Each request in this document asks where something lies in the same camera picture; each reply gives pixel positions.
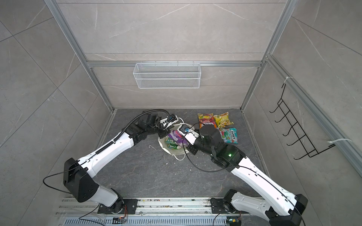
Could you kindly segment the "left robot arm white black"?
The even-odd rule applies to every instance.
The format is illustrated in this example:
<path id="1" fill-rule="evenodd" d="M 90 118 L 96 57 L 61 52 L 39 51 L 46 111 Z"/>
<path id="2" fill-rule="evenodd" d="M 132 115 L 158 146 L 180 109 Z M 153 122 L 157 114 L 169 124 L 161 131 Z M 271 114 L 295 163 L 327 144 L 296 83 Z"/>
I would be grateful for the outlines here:
<path id="1" fill-rule="evenodd" d="M 113 139 L 93 151 L 75 160 L 68 159 L 64 164 L 63 184 L 78 202 L 92 201 L 107 207 L 112 213 L 122 211 L 122 196 L 114 189 L 108 189 L 94 181 L 98 172 L 148 135 L 165 137 L 172 125 L 178 120 L 174 114 L 161 118 L 159 109 L 149 110 L 132 119 Z"/>

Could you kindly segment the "orange Fox's fruits candy bag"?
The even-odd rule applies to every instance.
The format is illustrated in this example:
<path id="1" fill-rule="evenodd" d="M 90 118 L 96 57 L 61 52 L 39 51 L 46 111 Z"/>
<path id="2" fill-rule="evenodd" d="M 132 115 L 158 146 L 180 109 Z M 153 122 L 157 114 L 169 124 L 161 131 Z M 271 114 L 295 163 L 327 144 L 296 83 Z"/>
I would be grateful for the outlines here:
<path id="1" fill-rule="evenodd" d="M 198 114 L 199 127 L 202 128 L 205 125 L 212 125 L 217 128 L 216 121 L 214 119 L 214 114 Z"/>

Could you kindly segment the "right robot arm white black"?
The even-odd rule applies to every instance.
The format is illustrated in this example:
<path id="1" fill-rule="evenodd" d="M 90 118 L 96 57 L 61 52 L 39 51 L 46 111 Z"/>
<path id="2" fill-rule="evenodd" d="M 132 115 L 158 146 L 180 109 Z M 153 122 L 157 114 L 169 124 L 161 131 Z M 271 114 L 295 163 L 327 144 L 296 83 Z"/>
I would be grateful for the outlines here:
<path id="1" fill-rule="evenodd" d="M 272 226 L 299 226 L 305 223 L 302 214 L 308 199 L 279 186 L 239 148 L 225 143 L 214 126 L 204 125 L 199 130 L 193 130 L 188 125 L 182 125 L 178 131 L 187 140 L 190 153 L 202 151 L 209 154 L 214 164 L 246 182 L 260 195 L 260 198 L 256 198 L 229 190 L 222 200 L 227 212 L 246 212 L 267 220 Z"/>

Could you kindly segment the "floral white paper bag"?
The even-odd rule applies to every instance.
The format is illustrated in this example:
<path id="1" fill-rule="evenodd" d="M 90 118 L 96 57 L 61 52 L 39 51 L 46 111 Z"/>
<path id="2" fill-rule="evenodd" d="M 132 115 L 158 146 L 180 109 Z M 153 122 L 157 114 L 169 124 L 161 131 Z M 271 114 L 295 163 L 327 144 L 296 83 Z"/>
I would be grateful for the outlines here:
<path id="1" fill-rule="evenodd" d="M 182 118 L 178 118 L 176 124 L 170 129 L 170 132 L 164 138 L 158 138 L 160 147 L 169 155 L 173 156 L 177 161 L 183 161 L 186 157 L 188 141 L 184 138 L 178 128 L 182 125 L 187 125 L 191 129 L 195 129 L 188 123 L 185 123 Z"/>

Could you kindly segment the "yellow snack packet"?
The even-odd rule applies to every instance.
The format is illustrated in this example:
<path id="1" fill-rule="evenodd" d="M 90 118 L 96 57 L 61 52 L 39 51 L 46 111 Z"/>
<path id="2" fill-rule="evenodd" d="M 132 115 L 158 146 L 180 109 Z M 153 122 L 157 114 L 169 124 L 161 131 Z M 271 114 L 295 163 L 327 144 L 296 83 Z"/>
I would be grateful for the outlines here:
<path id="1" fill-rule="evenodd" d="M 229 119 L 229 112 L 214 115 L 214 120 L 217 125 L 217 128 L 225 128 L 227 126 L 231 126 L 234 123 Z"/>

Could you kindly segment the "magenta purple candy packet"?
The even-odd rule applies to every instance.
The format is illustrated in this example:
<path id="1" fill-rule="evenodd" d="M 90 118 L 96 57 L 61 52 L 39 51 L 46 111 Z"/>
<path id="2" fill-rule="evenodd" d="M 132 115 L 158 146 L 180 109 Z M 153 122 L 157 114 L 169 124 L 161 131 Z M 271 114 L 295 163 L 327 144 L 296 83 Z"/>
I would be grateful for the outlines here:
<path id="1" fill-rule="evenodd" d="M 187 139 L 184 138 L 184 136 L 178 130 L 170 131 L 168 137 L 177 142 L 180 147 L 187 148 L 189 146 Z"/>

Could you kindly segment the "teal mint candy packet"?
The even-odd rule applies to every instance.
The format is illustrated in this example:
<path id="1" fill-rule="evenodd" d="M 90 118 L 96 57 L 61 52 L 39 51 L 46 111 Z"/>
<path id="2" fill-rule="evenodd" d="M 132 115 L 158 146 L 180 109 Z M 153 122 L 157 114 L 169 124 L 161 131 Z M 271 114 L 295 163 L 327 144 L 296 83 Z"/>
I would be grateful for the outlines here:
<path id="1" fill-rule="evenodd" d="M 237 130 L 236 128 L 219 129 L 220 135 L 225 143 L 237 144 Z"/>

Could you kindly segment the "green candy packet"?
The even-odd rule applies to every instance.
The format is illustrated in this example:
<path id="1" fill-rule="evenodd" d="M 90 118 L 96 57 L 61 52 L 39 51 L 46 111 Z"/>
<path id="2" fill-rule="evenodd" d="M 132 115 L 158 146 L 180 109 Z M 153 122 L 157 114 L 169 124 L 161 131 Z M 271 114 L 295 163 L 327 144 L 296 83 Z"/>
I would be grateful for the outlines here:
<path id="1" fill-rule="evenodd" d="M 165 140 L 166 146 L 168 149 L 177 150 L 181 149 L 177 142 L 175 142 L 172 138 L 167 138 Z"/>

